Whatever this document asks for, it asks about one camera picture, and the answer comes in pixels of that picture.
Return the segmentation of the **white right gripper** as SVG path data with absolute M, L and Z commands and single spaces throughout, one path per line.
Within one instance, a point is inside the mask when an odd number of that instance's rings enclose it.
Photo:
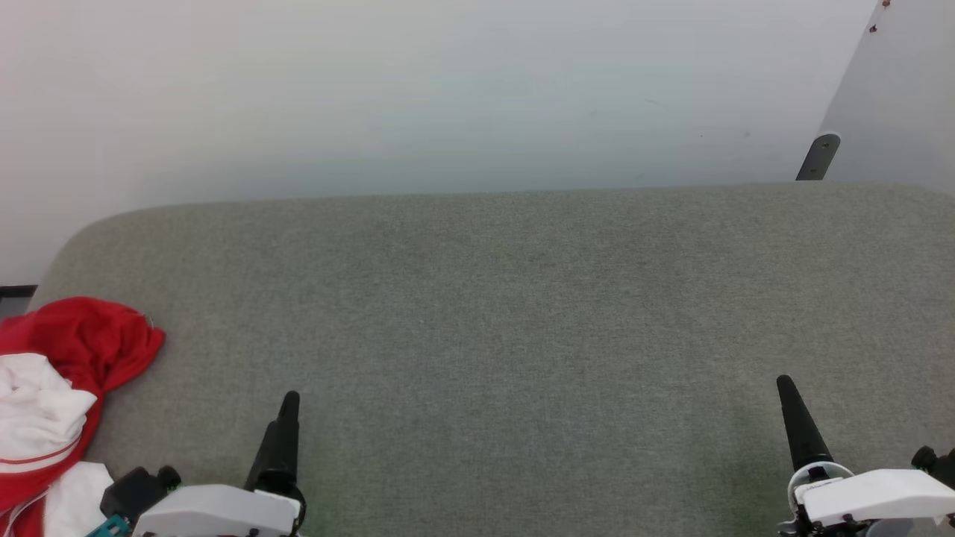
M 918 520 L 955 519 L 955 489 L 922 469 L 853 474 L 833 462 L 795 381 L 778 375 L 777 393 L 792 469 L 792 520 L 779 537 L 907 537 Z

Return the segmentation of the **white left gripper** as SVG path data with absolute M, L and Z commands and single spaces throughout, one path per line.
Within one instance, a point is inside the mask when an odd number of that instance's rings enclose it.
M 295 487 L 299 462 L 300 394 L 284 395 L 246 485 L 180 485 L 137 518 L 133 537 L 299 537 L 307 503 Z M 293 486 L 272 492 L 265 486 Z

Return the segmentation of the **red and white jersey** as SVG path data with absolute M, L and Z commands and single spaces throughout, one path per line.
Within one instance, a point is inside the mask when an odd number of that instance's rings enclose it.
M 0 321 L 0 537 L 78 534 L 47 495 L 81 461 L 106 394 L 154 362 L 165 333 L 122 304 L 69 297 Z

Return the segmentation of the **grey fabric couch cushion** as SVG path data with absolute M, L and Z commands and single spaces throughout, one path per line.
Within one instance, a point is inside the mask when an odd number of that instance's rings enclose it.
M 241 483 L 301 396 L 308 537 L 775 537 L 791 375 L 837 462 L 955 448 L 955 197 L 774 186 L 177 205 L 61 249 L 167 334 L 119 475 Z

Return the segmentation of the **dark grey metal wall bracket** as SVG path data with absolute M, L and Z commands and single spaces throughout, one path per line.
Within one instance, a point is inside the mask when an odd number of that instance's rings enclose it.
M 818 135 L 812 142 L 795 179 L 797 181 L 824 180 L 833 158 L 838 153 L 841 141 L 840 135 L 834 132 Z

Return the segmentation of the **white slanted wall panel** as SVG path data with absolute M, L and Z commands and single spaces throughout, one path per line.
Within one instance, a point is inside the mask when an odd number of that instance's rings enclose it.
M 842 139 L 826 180 L 955 196 L 955 0 L 879 0 L 821 129 Z

